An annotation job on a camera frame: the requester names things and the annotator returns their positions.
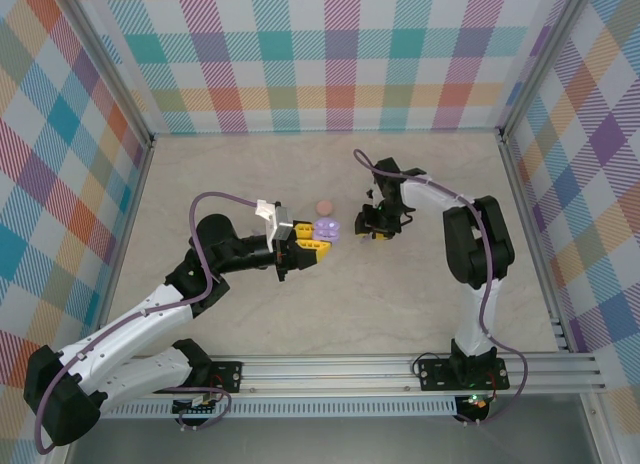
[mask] plaid wall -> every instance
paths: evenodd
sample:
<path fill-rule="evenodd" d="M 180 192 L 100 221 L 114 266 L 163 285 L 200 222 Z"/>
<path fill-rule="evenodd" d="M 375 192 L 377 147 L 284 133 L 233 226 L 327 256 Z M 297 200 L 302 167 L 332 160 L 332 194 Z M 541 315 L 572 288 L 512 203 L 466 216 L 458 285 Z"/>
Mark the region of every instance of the plaid wall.
<path fill-rule="evenodd" d="M 83 0 L 172 133 L 493 128 L 542 1 Z"/>
<path fill-rule="evenodd" d="M 26 361 L 94 323 L 143 147 L 54 0 L 0 0 L 0 463 L 35 459 Z"/>
<path fill-rule="evenodd" d="M 638 462 L 640 0 L 591 0 L 512 144 L 578 347 L 598 356 Z"/>
<path fill-rule="evenodd" d="M 544 22 L 544 26 L 542 26 L 542 30 L 540 31 L 540 34 L 536 39 L 536 43 L 531 48 L 531 51 L 527 56 L 525 64 L 522 67 L 520 74 L 518 75 L 518 80 L 516 81 L 516 84 L 513 86 L 513 89 L 509 94 L 509 98 L 507 99 L 507 104 L 504 106 L 504 109 L 500 114 L 500 118 L 498 119 L 498 127 L 504 126 L 504 123 L 507 117 L 509 116 L 511 109 L 513 109 L 513 105 L 516 102 L 516 99 L 520 95 L 522 86 L 531 75 L 531 71 L 533 71 L 533 68 L 535 67 L 536 62 L 538 62 L 538 57 L 540 55 L 540 52 L 542 51 L 545 44 L 547 43 L 547 40 L 551 33 L 551 29 L 553 29 L 553 26 L 555 26 L 556 22 L 558 21 L 558 18 L 562 14 L 562 11 L 564 10 L 564 6 L 566 5 L 566 3 L 567 3 L 567 0 L 556 0 L 556 2 L 554 3 L 553 8 L 551 9 L 551 12 L 549 13 L 546 21 Z"/>

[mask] marble surface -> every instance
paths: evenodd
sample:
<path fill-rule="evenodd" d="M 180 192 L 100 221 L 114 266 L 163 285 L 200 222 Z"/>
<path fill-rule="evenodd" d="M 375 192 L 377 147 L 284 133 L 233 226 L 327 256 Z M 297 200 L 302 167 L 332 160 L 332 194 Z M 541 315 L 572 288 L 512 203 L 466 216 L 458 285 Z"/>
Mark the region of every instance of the marble surface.
<path fill-rule="evenodd" d="M 275 270 L 226 276 L 231 291 L 193 322 L 158 339 L 160 352 L 191 337 L 210 354 L 352 354 L 448 351 L 459 321 L 461 285 L 450 275 L 440 212 L 416 212 L 391 241 L 352 234 L 372 178 L 352 157 L 394 157 L 468 195 L 496 197 L 516 262 L 499 298 L 494 334 L 523 351 L 556 351 L 547 309 L 497 146 L 490 133 L 297 134 L 161 138 L 110 319 L 144 299 L 183 258 L 187 213 L 200 192 L 280 200 L 294 218 L 315 220 L 330 199 L 342 237 L 320 264 L 279 283 Z M 198 219 L 226 214 L 238 236 L 263 232 L 247 207 L 201 203 Z"/>

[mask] small round object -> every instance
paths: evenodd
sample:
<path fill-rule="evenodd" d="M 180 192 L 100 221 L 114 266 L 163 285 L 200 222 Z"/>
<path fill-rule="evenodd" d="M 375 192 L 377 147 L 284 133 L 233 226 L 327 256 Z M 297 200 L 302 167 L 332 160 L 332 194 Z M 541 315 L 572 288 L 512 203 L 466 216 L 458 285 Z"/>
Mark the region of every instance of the small round object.
<path fill-rule="evenodd" d="M 331 201 L 327 201 L 326 199 L 318 201 L 318 204 L 316 204 L 316 212 L 320 216 L 330 216 L 333 212 L 333 203 Z"/>

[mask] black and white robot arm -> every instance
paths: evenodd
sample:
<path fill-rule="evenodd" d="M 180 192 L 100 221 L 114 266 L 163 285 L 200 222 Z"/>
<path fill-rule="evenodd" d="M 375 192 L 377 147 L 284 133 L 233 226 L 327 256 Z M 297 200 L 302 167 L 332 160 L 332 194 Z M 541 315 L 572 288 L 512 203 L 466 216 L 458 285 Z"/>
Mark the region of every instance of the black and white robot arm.
<path fill-rule="evenodd" d="M 127 361 L 162 334 L 213 306 L 229 291 L 223 274 L 274 266 L 278 279 L 284 281 L 288 271 L 306 269 L 329 251 L 329 242 L 312 239 L 310 222 L 292 220 L 279 203 L 250 204 L 267 221 L 263 235 L 238 238 L 222 214 L 198 223 L 196 234 L 209 276 L 191 239 L 184 260 L 136 307 L 58 352 L 43 346 L 31 355 L 24 398 L 37 416 L 43 406 L 41 424 L 54 445 L 75 441 L 102 414 L 137 397 L 167 388 L 211 387 L 211 360 L 190 339 L 158 355 Z M 209 284 L 211 292 L 206 294 Z M 36 421 L 38 450 L 48 452 L 51 448 L 44 449 L 38 439 Z"/>
<path fill-rule="evenodd" d="M 446 257 L 449 270 L 463 287 L 460 324 L 451 341 L 451 356 L 445 364 L 438 363 L 437 372 L 423 379 L 423 389 L 430 383 L 450 388 L 486 386 L 487 374 L 496 374 L 498 389 L 508 387 L 504 362 L 496 358 L 497 349 L 491 341 L 496 304 L 507 268 L 514 262 L 511 239 L 496 199 L 486 196 L 473 199 L 456 195 L 434 183 L 421 169 L 400 171 L 392 158 L 373 165 L 362 151 L 356 159 L 373 173 L 374 186 L 367 193 L 372 199 L 365 204 L 355 222 L 358 235 L 387 240 L 402 232 L 413 221 L 411 213 L 442 212 Z M 487 258 L 482 236 L 479 236 L 477 215 L 481 216 L 490 246 L 492 280 L 487 294 Z"/>

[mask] wire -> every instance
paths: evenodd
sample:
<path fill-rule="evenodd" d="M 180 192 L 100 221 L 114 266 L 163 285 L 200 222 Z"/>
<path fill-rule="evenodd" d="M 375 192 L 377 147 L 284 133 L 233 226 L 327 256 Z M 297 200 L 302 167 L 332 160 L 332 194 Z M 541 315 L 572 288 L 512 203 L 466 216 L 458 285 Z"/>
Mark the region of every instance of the wire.
<path fill-rule="evenodd" d="M 437 354 L 435 354 L 435 353 L 433 353 L 433 352 L 423 352 L 423 353 L 422 353 L 422 354 L 420 354 L 418 357 L 416 357 L 416 360 L 415 360 L 415 361 L 413 361 L 413 364 L 411 364 L 411 372 L 413 372 L 413 375 L 414 375 L 414 376 L 416 376 L 416 377 L 420 377 L 420 374 L 418 374 L 418 373 L 416 372 L 416 364 L 417 364 L 417 363 L 418 363 L 418 361 L 419 361 L 422 357 L 424 357 L 424 356 L 434 356 L 434 357 L 435 357 L 436 359 L 438 359 L 439 361 L 441 361 L 441 360 L 442 360 L 442 358 L 441 358 L 439 355 L 437 355 Z"/>
<path fill-rule="evenodd" d="M 219 387 L 218 385 L 215 385 L 215 384 L 213 383 L 213 379 L 211 379 L 211 381 L 209 382 L 209 385 L 210 385 L 211 387 L 216 387 L 216 388 L 218 388 L 218 389 L 224 389 L 224 381 L 222 380 L 222 378 L 221 378 L 218 374 L 214 374 L 214 375 L 213 375 L 213 378 L 215 378 L 215 379 L 217 379 L 218 381 L 220 381 L 219 386 L 222 386 L 222 387 Z M 223 396 L 222 394 L 220 394 L 220 396 L 218 397 L 218 399 L 216 399 L 216 401 L 215 401 L 215 402 L 220 402 L 220 401 L 222 400 L 222 398 L 223 398 L 223 397 L 224 397 L 224 396 Z"/>
<path fill-rule="evenodd" d="M 82 350 L 78 352 L 75 356 L 73 356 L 69 360 L 69 362 L 67 362 L 64 366 L 62 366 L 62 369 L 58 371 L 58 373 L 55 375 L 55 377 L 51 380 L 51 382 L 47 386 L 47 389 L 44 391 L 44 394 L 42 395 L 42 399 L 40 400 L 40 404 L 38 405 L 38 410 L 36 412 L 34 440 L 36 444 L 36 449 L 39 454 L 42 454 L 42 455 L 49 454 L 56 447 L 55 444 L 52 444 L 49 447 L 44 447 L 44 444 L 42 443 L 42 421 L 44 419 L 44 410 L 47 407 L 47 403 L 49 402 L 49 399 L 51 398 L 53 389 L 60 382 L 60 380 L 67 374 L 67 372 L 69 372 L 69 369 L 71 369 L 81 359 L 84 359 L 86 355 L 89 352 L 93 351 L 100 342 L 102 342 L 109 335 L 111 335 L 118 329 L 122 328 L 129 322 L 135 319 L 138 319 L 140 317 L 147 317 L 149 314 L 152 314 L 154 312 L 162 312 L 162 311 L 174 309 L 177 307 L 190 306 L 191 304 L 194 304 L 204 299 L 211 293 L 213 289 L 213 281 L 216 281 L 218 283 L 220 282 L 218 278 L 214 276 L 209 270 L 207 259 L 204 255 L 204 249 L 202 249 L 202 244 L 200 244 L 200 239 L 198 238 L 198 233 L 196 232 L 196 222 L 195 222 L 196 208 L 198 207 L 198 203 L 206 197 L 222 197 L 224 199 L 229 199 L 230 201 L 244 204 L 245 206 L 256 207 L 255 202 L 248 201 L 246 199 L 242 199 L 241 197 L 236 197 L 231 194 L 227 194 L 225 192 L 215 192 L 215 191 L 203 192 L 202 194 L 199 194 L 195 197 L 193 202 L 191 202 L 191 208 L 189 209 L 189 229 L 191 231 L 191 238 L 193 239 L 193 246 L 196 250 L 196 254 L 198 255 L 198 258 L 200 259 L 200 265 L 202 266 L 202 270 L 204 271 L 204 277 L 205 277 L 205 280 L 207 281 L 207 285 L 204 292 L 199 296 L 192 297 L 191 299 L 185 299 L 184 301 L 178 301 L 171 304 L 165 304 L 162 306 L 146 308 L 146 309 L 143 309 L 141 312 L 137 312 L 135 314 L 131 314 L 130 316 L 125 317 L 121 321 L 118 321 L 112 324 L 111 326 L 105 328 L 102 334 L 99 334 L 94 339 L 92 339 L 89 344 L 87 344 L 84 348 L 82 348 Z"/>
<path fill-rule="evenodd" d="M 407 218 L 407 220 L 406 220 L 406 221 L 404 221 L 404 222 L 401 222 L 401 223 L 400 223 L 400 227 L 404 227 L 404 226 L 406 226 L 407 224 L 411 224 L 411 223 L 413 222 L 413 216 L 410 216 L 408 212 L 405 212 L 405 213 L 404 213 L 404 215 L 405 215 L 405 217 Z"/>
<path fill-rule="evenodd" d="M 495 337 L 493 337 L 484 322 L 484 313 L 487 310 L 487 303 L 489 302 L 489 296 L 491 295 L 491 283 L 493 281 L 493 255 L 491 253 L 491 244 L 489 243 L 489 234 L 484 225 L 484 222 L 482 222 L 482 216 L 480 215 L 480 212 L 464 196 L 453 192 L 452 190 L 443 186 L 442 184 L 439 184 L 431 180 L 431 178 L 425 179 L 419 176 L 409 176 L 407 174 L 387 172 L 387 171 L 381 171 L 380 169 L 376 169 L 373 163 L 371 162 L 371 160 L 369 159 L 369 157 L 361 149 L 354 149 L 353 157 L 355 157 L 356 161 L 358 161 L 362 166 L 366 167 L 367 169 L 369 169 L 371 172 L 375 174 L 379 174 L 381 176 L 386 176 L 386 177 L 393 177 L 396 179 L 398 178 L 407 179 L 410 181 L 420 182 L 426 186 L 431 186 L 434 189 L 437 189 L 443 194 L 463 204 L 465 207 L 467 207 L 467 209 L 469 209 L 469 211 L 473 215 L 476 221 L 476 224 L 478 226 L 478 229 L 480 230 L 480 234 L 482 236 L 484 254 L 487 260 L 487 283 L 485 284 L 484 294 L 482 296 L 482 301 L 480 303 L 480 315 L 478 316 L 480 328 L 482 329 L 482 332 L 484 333 L 485 337 L 490 342 L 492 342 L 494 345 L 496 345 L 497 347 L 501 348 L 504 351 L 511 352 L 517 355 L 522 360 L 522 368 L 523 368 L 522 382 L 520 383 L 520 386 L 518 386 L 518 389 L 516 390 L 511 400 L 509 401 L 509 404 L 507 404 L 506 407 L 503 407 L 502 409 L 500 409 L 493 416 L 485 419 L 484 422 L 490 422 L 499 418 L 500 416 L 503 416 L 509 409 L 511 409 L 513 404 L 518 400 L 518 398 L 522 394 L 522 391 L 524 391 L 524 388 L 527 384 L 527 378 L 529 377 L 529 363 L 527 362 L 527 357 L 522 352 L 518 351 L 517 349 L 514 349 L 513 347 L 509 347 L 506 344 L 501 343 Z"/>
<path fill-rule="evenodd" d="M 493 387 L 493 395 L 491 396 L 491 400 L 495 401 L 496 400 L 496 391 L 498 390 L 498 385 L 496 384 L 496 378 L 493 377 L 493 374 L 491 372 L 487 372 L 487 375 L 491 379 L 491 386 Z"/>
<path fill-rule="evenodd" d="M 224 389 L 220 389 L 217 387 L 167 387 L 165 389 L 165 391 L 172 391 L 172 392 L 208 392 L 210 394 L 220 394 L 221 396 L 224 396 L 227 398 L 227 407 L 225 407 L 222 412 L 220 413 L 219 416 L 216 417 L 210 417 L 209 419 L 207 419 L 205 422 L 203 422 L 202 424 L 200 424 L 199 426 L 187 426 L 184 421 L 182 420 L 182 416 L 184 416 L 188 409 L 184 409 L 182 411 L 180 411 L 178 413 L 178 422 L 180 423 L 180 425 L 182 426 L 180 428 L 181 431 L 189 430 L 189 431 L 201 431 L 202 429 L 206 429 L 207 427 L 211 427 L 214 424 L 217 424 L 218 422 L 220 422 L 222 420 L 222 418 L 224 416 L 226 416 L 229 411 L 231 410 L 231 394 L 229 394 L 227 391 L 225 391 Z"/>

